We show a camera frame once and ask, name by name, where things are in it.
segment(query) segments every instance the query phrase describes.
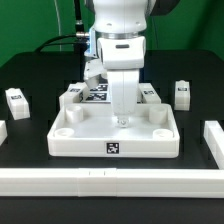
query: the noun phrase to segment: black table surface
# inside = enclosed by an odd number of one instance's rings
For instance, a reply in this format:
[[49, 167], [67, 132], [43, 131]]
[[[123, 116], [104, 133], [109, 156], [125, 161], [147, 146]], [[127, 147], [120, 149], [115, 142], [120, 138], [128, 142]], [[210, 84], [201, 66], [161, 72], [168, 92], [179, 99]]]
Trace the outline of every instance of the black table surface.
[[[0, 120], [8, 138], [0, 168], [218, 169], [203, 138], [205, 120], [224, 126], [224, 62], [209, 51], [147, 51], [141, 81], [174, 106], [175, 81], [191, 86], [191, 109], [174, 111], [180, 155], [174, 159], [72, 158], [48, 153], [47, 133], [59, 112], [58, 97], [82, 81], [78, 54], [21, 53], [0, 68]], [[14, 121], [5, 90], [20, 88], [31, 118]], [[177, 198], [0, 198], [0, 223], [223, 223], [224, 200]]]

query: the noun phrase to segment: white square tray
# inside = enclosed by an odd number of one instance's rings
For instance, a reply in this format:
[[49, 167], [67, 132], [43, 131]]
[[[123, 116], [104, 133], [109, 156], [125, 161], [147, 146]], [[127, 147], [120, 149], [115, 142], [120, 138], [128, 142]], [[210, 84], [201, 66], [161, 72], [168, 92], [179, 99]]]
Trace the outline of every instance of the white square tray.
[[[71, 122], [73, 115], [67, 115], [67, 111], [75, 113], [77, 108], [83, 114], [78, 115], [80, 121], [75, 118]], [[150, 122], [155, 116], [150, 115], [152, 108], [158, 109], [156, 116], [160, 116], [161, 108], [165, 109], [165, 120], [156, 117], [156, 122]], [[167, 104], [137, 104], [129, 126], [121, 128], [110, 104], [89, 103], [63, 107], [47, 138], [52, 156], [145, 158], [177, 157], [180, 139], [172, 109]]]

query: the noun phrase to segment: white block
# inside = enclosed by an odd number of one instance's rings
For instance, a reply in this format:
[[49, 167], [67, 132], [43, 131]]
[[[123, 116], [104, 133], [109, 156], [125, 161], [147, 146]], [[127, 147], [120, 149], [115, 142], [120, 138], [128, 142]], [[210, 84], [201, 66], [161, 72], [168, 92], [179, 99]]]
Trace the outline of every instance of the white block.
[[219, 169], [224, 169], [224, 132], [217, 121], [205, 122], [204, 138]]
[[183, 110], [183, 111], [189, 111], [190, 110], [190, 104], [175, 104], [174, 110]]
[[190, 109], [190, 85], [189, 82], [176, 82], [175, 87], [175, 110]]
[[70, 84], [68, 90], [59, 97], [60, 109], [68, 104], [80, 103], [89, 96], [86, 83]]
[[112, 169], [79, 169], [79, 196], [117, 196], [116, 172]]
[[150, 83], [139, 84], [142, 93], [142, 102], [147, 104], [160, 104], [161, 99]]
[[0, 196], [224, 198], [224, 171], [0, 169]]
[[0, 146], [7, 137], [5, 121], [0, 121]]
[[6, 99], [14, 120], [30, 117], [29, 104], [20, 89], [8, 89]]

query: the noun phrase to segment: cable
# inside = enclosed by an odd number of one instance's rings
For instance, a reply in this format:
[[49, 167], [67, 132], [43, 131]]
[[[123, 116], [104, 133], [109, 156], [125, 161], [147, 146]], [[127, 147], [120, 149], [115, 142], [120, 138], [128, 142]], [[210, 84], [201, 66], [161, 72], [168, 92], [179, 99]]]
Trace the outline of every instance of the cable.
[[41, 46], [39, 46], [35, 52], [40, 52], [46, 45], [52, 43], [52, 42], [55, 42], [57, 40], [63, 40], [63, 39], [67, 39], [67, 38], [76, 38], [76, 35], [75, 34], [69, 34], [69, 35], [62, 35], [62, 36], [59, 36], [59, 37], [54, 37], [54, 38], [51, 38], [50, 40], [44, 42]]
[[74, 45], [74, 44], [86, 44], [86, 42], [70, 42], [70, 43], [53, 43], [53, 44], [45, 44], [41, 47], [38, 47], [35, 52], [36, 53], [40, 53], [42, 49], [44, 49], [45, 47], [51, 47], [51, 46], [62, 46], [62, 45]]
[[155, 21], [155, 19], [154, 19], [153, 16], [152, 16], [152, 24], [153, 24], [154, 32], [155, 32], [156, 48], [157, 48], [157, 50], [158, 50], [158, 49], [159, 49], [158, 32], [157, 32], [156, 21]]
[[62, 35], [62, 31], [61, 31], [61, 18], [60, 18], [60, 13], [59, 13], [59, 8], [58, 8], [58, 2], [57, 0], [54, 0], [54, 5], [55, 5], [55, 10], [56, 10], [56, 14], [57, 14], [57, 20], [58, 20], [58, 34], [59, 36]]

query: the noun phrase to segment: small white block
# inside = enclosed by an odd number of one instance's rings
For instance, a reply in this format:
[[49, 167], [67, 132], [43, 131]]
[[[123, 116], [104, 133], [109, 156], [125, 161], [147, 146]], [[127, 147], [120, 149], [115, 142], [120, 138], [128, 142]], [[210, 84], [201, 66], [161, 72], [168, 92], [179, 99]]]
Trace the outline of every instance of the small white block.
[[224, 169], [224, 132], [217, 121], [206, 121], [204, 138], [219, 167]]
[[59, 97], [60, 109], [68, 104], [80, 103], [89, 96], [86, 83], [70, 84], [68, 90]]
[[139, 84], [142, 93], [142, 102], [146, 104], [160, 104], [161, 99], [150, 83]]
[[175, 87], [175, 110], [189, 110], [190, 105], [190, 85], [189, 82], [176, 82]]
[[4, 142], [7, 137], [7, 130], [5, 121], [0, 121], [0, 145]]
[[190, 104], [175, 104], [174, 110], [183, 110], [183, 111], [189, 111], [190, 110]]
[[20, 89], [8, 89], [6, 99], [14, 120], [30, 117], [29, 104]]

